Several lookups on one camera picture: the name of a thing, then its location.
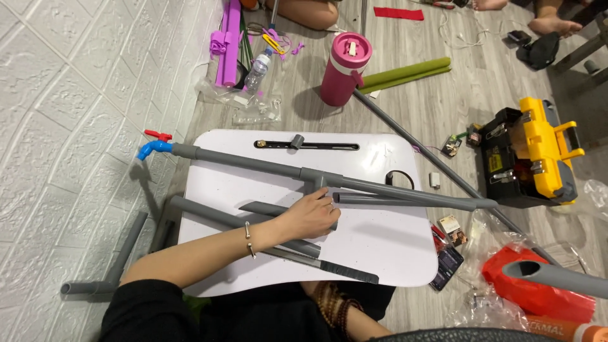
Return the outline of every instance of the pink bottle lid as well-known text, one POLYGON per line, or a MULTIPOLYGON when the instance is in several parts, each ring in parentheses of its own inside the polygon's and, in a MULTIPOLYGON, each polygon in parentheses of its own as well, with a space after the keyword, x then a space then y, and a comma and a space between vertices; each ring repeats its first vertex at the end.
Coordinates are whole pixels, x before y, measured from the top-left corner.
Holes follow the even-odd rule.
POLYGON ((331 46, 331 56, 345 68, 359 69, 370 60, 371 44, 358 33, 343 32, 335 37, 331 46))

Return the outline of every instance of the red valve handle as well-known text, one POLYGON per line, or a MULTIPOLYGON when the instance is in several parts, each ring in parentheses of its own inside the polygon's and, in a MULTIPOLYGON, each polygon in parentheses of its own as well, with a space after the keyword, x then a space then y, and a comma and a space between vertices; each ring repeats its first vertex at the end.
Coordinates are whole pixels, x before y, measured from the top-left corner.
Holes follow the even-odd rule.
POLYGON ((157 131, 153 131, 153 130, 145 130, 143 132, 149 136, 153 136, 155 138, 158 138, 158 140, 164 141, 164 142, 167 142, 167 141, 173 139, 172 135, 166 134, 166 133, 158 133, 157 131))

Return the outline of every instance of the toolbox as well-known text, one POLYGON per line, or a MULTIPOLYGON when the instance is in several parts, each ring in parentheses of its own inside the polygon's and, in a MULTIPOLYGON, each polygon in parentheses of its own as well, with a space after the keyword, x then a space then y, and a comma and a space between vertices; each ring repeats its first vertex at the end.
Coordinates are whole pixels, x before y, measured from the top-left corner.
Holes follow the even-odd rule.
POLYGON ((560 125, 549 101, 526 97, 479 130, 486 196, 514 208, 574 203, 570 159, 584 150, 576 122, 560 125))

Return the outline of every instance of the white lap desk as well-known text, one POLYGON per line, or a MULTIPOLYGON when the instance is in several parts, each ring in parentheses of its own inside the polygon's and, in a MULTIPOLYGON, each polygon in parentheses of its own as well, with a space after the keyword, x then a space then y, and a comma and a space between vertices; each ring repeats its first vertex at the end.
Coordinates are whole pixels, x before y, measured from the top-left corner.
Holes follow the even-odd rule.
MULTIPOLYGON (((421 189, 410 144, 393 134, 301 133, 305 142, 359 144, 358 151, 255 148, 254 141, 291 141, 295 132, 212 130, 195 141, 209 150, 309 167, 384 184, 386 174, 408 174, 421 189)), ((251 201, 289 207, 302 197, 304 183, 287 177, 254 172, 212 162, 192 161, 185 197, 215 209, 245 217, 250 222, 268 219, 238 208, 251 201)), ((347 189, 330 188, 346 192, 347 189)), ((428 284, 437 273, 437 254, 425 208, 336 204, 342 211, 337 230, 312 240, 321 246, 319 259, 377 274, 380 284, 416 287, 428 284)), ((225 231, 227 228, 184 213, 178 243, 225 231)), ((319 280, 352 280, 337 274, 258 253, 219 270, 185 289, 192 296, 225 295, 265 285, 319 280)))

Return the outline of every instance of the black sleeve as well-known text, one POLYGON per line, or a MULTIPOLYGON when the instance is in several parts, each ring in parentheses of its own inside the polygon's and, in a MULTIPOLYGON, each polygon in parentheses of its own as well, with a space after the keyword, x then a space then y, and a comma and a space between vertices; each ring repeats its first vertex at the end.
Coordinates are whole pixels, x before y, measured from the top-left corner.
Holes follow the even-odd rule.
POLYGON ((99 341, 201 341, 199 327, 182 300, 182 290, 160 280, 119 287, 103 316, 99 341))

